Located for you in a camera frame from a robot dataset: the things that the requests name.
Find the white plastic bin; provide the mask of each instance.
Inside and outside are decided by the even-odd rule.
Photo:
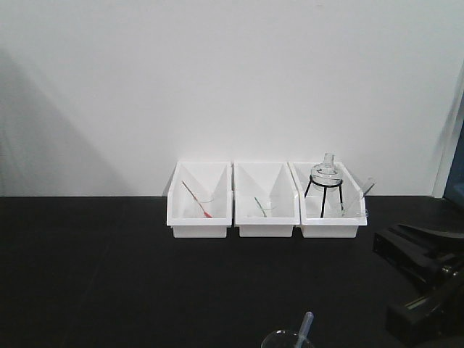
[[[305,190],[310,181],[311,168],[317,163],[289,162],[291,174],[298,188],[299,210],[301,215],[301,229],[305,238],[354,238],[357,228],[367,225],[365,200],[360,187],[349,174],[343,163],[335,165],[343,170],[343,201],[349,204],[353,199],[355,203],[344,212],[342,216],[339,189],[328,190],[324,217],[320,217],[323,192],[311,186],[305,199]]]
[[[285,162],[234,163],[233,180],[240,237],[291,237],[299,203]]]
[[[167,225],[175,238],[225,238],[232,225],[232,199],[230,162],[178,162],[167,193]]]

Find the black clamp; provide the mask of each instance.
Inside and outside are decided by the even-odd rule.
[[[464,332],[464,233],[393,225],[373,251],[411,278],[424,296],[390,305],[386,329],[408,346]]]

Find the clear glass container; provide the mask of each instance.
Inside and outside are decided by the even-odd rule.
[[[341,183],[343,172],[334,164],[334,154],[327,153],[324,162],[311,169],[312,181],[324,186],[334,186]]]
[[[292,330],[278,330],[269,333],[261,343],[261,348],[314,348],[306,338]]]

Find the black tabletop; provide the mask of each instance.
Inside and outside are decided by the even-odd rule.
[[[1,198],[0,347],[258,348],[308,310],[317,348],[403,347],[386,306],[418,292],[373,232],[464,231],[464,214],[429,197],[367,208],[355,239],[174,239],[164,198]]]

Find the metal ring stand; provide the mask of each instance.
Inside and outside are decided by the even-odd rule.
[[[338,187],[340,191],[340,205],[341,205],[341,211],[343,212],[343,196],[341,195],[341,185],[343,184],[343,180],[340,180],[339,183],[336,185],[323,185],[321,183],[316,183],[312,179],[312,175],[310,175],[310,182],[307,184],[306,191],[304,192],[304,197],[306,198],[307,192],[310,190],[311,183],[314,183],[316,186],[323,187],[324,188],[324,195],[322,198],[322,210],[320,211],[320,217],[324,217],[324,208],[326,206],[326,197],[327,197],[327,189],[332,189],[333,187]]]

